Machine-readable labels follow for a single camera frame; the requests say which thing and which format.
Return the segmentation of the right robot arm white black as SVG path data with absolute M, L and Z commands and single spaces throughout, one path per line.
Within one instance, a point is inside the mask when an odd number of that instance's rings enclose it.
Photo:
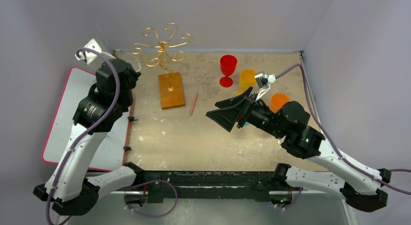
M 387 205 L 388 195 L 381 187 L 383 183 L 389 183 L 391 172 L 363 164 L 353 168 L 348 164 L 349 156 L 333 149 L 323 132 L 308 125 L 310 115 L 298 102 L 287 102 L 273 112 L 248 89 L 241 95 L 217 102 L 215 106 L 216 109 L 208 111 L 206 116 L 226 131 L 249 123 L 282 139 L 281 147 L 293 157 L 325 168 L 324 172 L 312 172 L 279 163 L 272 176 L 275 188 L 283 190 L 288 186 L 331 193 L 363 212 L 374 212 Z

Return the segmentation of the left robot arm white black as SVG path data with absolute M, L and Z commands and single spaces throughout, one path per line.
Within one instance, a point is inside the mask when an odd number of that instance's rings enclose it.
M 56 170 L 33 190 L 48 210 L 61 216 L 82 216 L 113 191 L 124 187 L 137 191 L 144 186 L 141 169 L 132 163 L 96 177 L 86 176 L 100 144 L 132 105 L 139 76 L 132 64 L 120 59 L 96 71 L 96 82 L 74 113 L 68 144 Z

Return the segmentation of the clear wine glass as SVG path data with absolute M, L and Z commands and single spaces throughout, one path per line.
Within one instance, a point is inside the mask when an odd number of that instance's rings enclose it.
M 141 63 L 140 63 L 138 57 L 137 57 L 135 54 L 132 54 L 132 53 L 130 53 L 130 52 L 126 52 L 126 53 L 123 54 L 122 59 L 123 59 L 125 62 L 131 64 L 132 67 L 133 67 L 133 69 L 134 69 L 136 72 L 140 72 L 140 70 L 141 70 Z

